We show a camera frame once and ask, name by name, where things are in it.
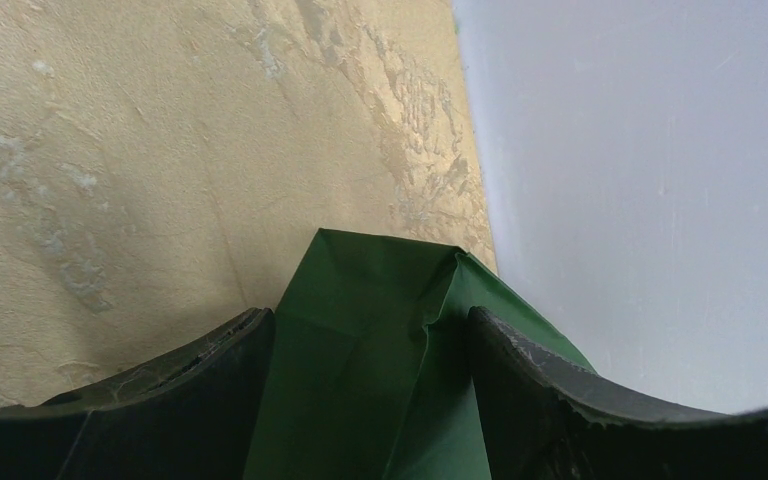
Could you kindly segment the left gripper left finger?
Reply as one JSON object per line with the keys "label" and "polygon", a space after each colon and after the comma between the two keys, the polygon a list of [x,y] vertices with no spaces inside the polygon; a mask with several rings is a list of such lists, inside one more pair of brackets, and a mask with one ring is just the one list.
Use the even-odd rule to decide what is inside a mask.
{"label": "left gripper left finger", "polygon": [[239,479],[276,333],[249,309],[40,405],[0,408],[0,479]]}

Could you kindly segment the green paper bag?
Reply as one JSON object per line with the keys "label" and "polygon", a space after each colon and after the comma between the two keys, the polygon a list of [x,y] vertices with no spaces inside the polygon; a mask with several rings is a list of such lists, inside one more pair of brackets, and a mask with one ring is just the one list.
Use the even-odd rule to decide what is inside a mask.
{"label": "green paper bag", "polygon": [[464,333],[482,306],[585,356],[449,245],[321,229],[276,311],[248,479],[487,479]]}

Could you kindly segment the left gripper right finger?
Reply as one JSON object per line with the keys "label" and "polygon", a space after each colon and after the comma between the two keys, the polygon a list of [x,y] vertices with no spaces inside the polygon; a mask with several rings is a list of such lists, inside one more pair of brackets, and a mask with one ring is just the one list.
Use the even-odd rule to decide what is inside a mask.
{"label": "left gripper right finger", "polygon": [[483,307],[470,373],[495,479],[768,479],[768,408],[721,414],[575,365]]}

